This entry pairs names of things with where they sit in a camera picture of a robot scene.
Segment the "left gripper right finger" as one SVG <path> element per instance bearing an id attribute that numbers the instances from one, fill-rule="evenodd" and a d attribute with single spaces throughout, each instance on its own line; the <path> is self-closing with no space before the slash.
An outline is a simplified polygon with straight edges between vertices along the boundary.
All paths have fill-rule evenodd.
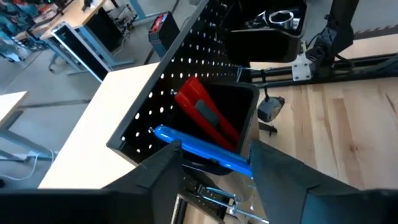
<path id="1" fill-rule="evenodd" d="M 270 223 L 397 224 L 396 190 L 359 190 L 257 140 L 249 161 Z"/>

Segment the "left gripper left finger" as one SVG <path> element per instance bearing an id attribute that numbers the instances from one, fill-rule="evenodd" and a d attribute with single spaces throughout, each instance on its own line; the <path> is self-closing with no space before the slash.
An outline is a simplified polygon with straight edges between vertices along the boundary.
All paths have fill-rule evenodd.
<path id="1" fill-rule="evenodd" d="M 171 223 L 183 179 L 172 141 L 102 189 L 1 191 L 1 223 Z"/>

